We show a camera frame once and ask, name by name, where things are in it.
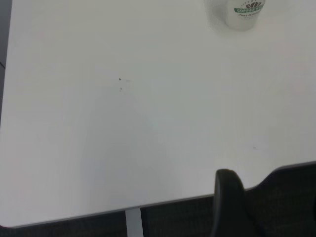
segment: paper cup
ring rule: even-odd
[[[228,0],[226,24],[237,31],[251,29],[265,4],[265,0]]]

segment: table top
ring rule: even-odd
[[[315,159],[316,2],[267,1],[248,32],[207,4],[13,1],[0,225],[210,195],[220,168],[251,188]]]

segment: dark carpet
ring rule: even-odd
[[[125,212],[17,229],[0,228],[0,237],[127,237]]]

